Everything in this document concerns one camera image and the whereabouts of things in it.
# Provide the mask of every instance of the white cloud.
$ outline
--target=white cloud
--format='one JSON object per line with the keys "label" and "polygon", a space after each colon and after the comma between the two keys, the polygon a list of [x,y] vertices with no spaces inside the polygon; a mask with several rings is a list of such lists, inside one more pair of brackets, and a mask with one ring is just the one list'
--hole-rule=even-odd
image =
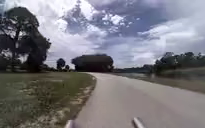
{"label": "white cloud", "polygon": [[123,17],[118,16],[118,15],[115,15],[115,16],[111,17],[111,21],[112,21],[115,25],[119,24],[120,21],[123,20],[123,19],[124,19]]}
{"label": "white cloud", "polygon": [[[87,19],[92,18],[96,10],[86,0],[81,0],[81,9]],[[93,5],[107,5],[116,0],[89,0]],[[205,53],[205,0],[144,0],[145,5],[157,7],[163,5],[169,21],[153,26],[147,32],[139,35],[149,35],[149,39],[139,37],[115,37],[107,40],[108,34],[93,25],[81,35],[64,33],[67,23],[59,18],[71,9],[76,0],[7,0],[6,7],[16,5],[25,6],[40,21],[40,31],[51,39],[52,47],[47,63],[54,65],[56,59],[63,57],[67,61],[81,54],[104,52],[111,55],[118,67],[141,66],[153,63],[164,52],[181,53],[186,51]],[[114,24],[126,26],[123,18],[114,15],[107,16]],[[91,41],[89,36],[96,36]],[[96,48],[105,45],[105,49]]]}

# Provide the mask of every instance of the road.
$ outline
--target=road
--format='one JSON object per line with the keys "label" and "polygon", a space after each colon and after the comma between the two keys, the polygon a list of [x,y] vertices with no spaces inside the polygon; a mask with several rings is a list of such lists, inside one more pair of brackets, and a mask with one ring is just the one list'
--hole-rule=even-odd
{"label": "road", "polygon": [[93,73],[96,88],[75,120],[77,128],[205,128],[205,95],[120,76]]}

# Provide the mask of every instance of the tree trunk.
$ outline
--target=tree trunk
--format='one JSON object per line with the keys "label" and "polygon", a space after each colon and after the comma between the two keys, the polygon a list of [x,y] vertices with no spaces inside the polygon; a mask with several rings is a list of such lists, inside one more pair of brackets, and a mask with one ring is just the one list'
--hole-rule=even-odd
{"label": "tree trunk", "polygon": [[20,27],[17,28],[16,30],[16,35],[14,37],[14,41],[13,41],[13,49],[12,49],[12,62],[11,62],[11,71],[15,72],[15,59],[16,59],[16,44],[18,42],[19,39],[19,35],[20,35]]}

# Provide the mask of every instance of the sky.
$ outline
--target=sky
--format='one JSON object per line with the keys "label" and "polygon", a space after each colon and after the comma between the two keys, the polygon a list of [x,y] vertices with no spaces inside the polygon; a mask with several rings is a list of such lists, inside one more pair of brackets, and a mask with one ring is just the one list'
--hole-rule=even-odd
{"label": "sky", "polygon": [[152,64],[165,52],[205,54],[205,0],[0,0],[27,7],[52,42],[45,63],[106,53],[118,68]]}

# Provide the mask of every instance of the treeline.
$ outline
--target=treeline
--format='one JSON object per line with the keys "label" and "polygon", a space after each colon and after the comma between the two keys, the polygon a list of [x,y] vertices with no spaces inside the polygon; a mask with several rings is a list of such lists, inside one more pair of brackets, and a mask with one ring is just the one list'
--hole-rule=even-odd
{"label": "treeline", "polygon": [[117,68],[114,69],[114,73],[145,73],[150,74],[153,69],[152,65],[144,65],[143,67],[132,67],[132,68]]}
{"label": "treeline", "polygon": [[113,59],[106,54],[82,55],[72,59],[72,64],[75,65],[75,70],[66,65],[63,58],[59,58],[56,61],[56,68],[44,64],[43,69],[53,72],[111,72],[114,68]]}
{"label": "treeline", "polygon": [[[35,15],[24,7],[0,14],[0,70],[41,71],[51,43],[38,27]],[[26,58],[25,62],[22,63],[20,58]]]}
{"label": "treeline", "polygon": [[72,59],[75,70],[80,72],[111,72],[113,59],[106,54],[82,55]]}
{"label": "treeline", "polygon": [[204,66],[205,55],[201,53],[195,55],[193,52],[186,52],[184,54],[176,55],[173,52],[167,52],[161,59],[155,62],[152,72],[160,74],[166,70]]}

